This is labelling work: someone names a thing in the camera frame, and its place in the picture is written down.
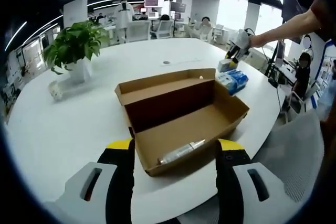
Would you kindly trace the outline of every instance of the blue packaging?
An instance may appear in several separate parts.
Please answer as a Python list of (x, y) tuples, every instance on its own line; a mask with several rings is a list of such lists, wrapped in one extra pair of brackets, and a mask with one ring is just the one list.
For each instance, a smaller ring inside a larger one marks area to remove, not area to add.
[(240, 70), (234, 69), (221, 73), (217, 80), (227, 88), (230, 95), (233, 95), (245, 87), (248, 77)]

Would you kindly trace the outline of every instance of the white table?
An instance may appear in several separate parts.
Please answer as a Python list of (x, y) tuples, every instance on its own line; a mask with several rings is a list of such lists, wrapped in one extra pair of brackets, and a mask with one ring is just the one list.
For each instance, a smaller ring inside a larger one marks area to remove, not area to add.
[(296, 82), (295, 71), (290, 71), (285, 65), (282, 65), (278, 69), (292, 83), (292, 85), (294, 85)]
[[(9, 119), (10, 151), (24, 180), (40, 201), (56, 200), (65, 182), (105, 147), (129, 137), (116, 85), (137, 78), (192, 68), (216, 68), (226, 52), (198, 39), (158, 39), (104, 48), (94, 57), (94, 76), (85, 93), (56, 103), (48, 84), (60, 78), (47, 71), (28, 83)], [(170, 65), (162, 62), (168, 60)], [(279, 114), (276, 89), (259, 71), (240, 62), (249, 77), (237, 93), (250, 110), (232, 136), (252, 158)], [(280, 103), (285, 94), (279, 90)], [(186, 177), (149, 177), (135, 158), (132, 223), (177, 217), (217, 193), (215, 162)]]

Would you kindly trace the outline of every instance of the computer monitor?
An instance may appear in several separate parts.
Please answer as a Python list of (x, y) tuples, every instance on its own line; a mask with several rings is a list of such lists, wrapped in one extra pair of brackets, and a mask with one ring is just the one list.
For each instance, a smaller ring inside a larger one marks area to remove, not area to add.
[(164, 0), (145, 0), (144, 7), (153, 8), (158, 7), (162, 8), (164, 5)]
[(175, 13), (174, 19), (181, 19), (181, 13)]
[(158, 12), (150, 12), (148, 13), (148, 19), (158, 19), (159, 13)]
[[(298, 14), (304, 13), (305, 10), (299, 4), (298, 0), (283, 0), (281, 16), (285, 22)], [(300, 44), (302, 37), (290, 38), (293, 42)]]
[(284, 57), (285, 57), (285, 47), (286, 47), (285, 42), (280, 40), (279, 43), (278, 43), (278, 51), (277, 51), (277, 55), (276, 55), (276, 59), (275, 59), (275, 64), (279, 67), (281, 67), (283, 62), (284, 62), (283, 60), (284, 60)]
[(185, 12), (186, 4), (172, 2), (170, 6), (170, 10), (173, 10), (177, 13), (184, 13)]

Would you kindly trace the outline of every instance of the white pot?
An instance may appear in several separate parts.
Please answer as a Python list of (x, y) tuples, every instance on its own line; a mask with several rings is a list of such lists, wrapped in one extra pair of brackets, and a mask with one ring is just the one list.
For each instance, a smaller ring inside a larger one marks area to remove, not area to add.
[(91, 62), (87, 58), (78, 60), (76, 63), (67, 64), (70, 70), (70, 81), (73, 84), (88, 81), (92, 75)]

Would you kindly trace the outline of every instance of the white shirt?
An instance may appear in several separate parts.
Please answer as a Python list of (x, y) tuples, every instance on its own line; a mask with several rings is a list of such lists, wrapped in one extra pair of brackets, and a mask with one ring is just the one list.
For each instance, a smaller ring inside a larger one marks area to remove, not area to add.
[(114, 10), (116, 29), (127, 28), (128, 23), (133, 20), (133, 15), (134, 9), (132, 5), (126, 3), (126, 10), (122, 8), (122, 4), (118, 5)]

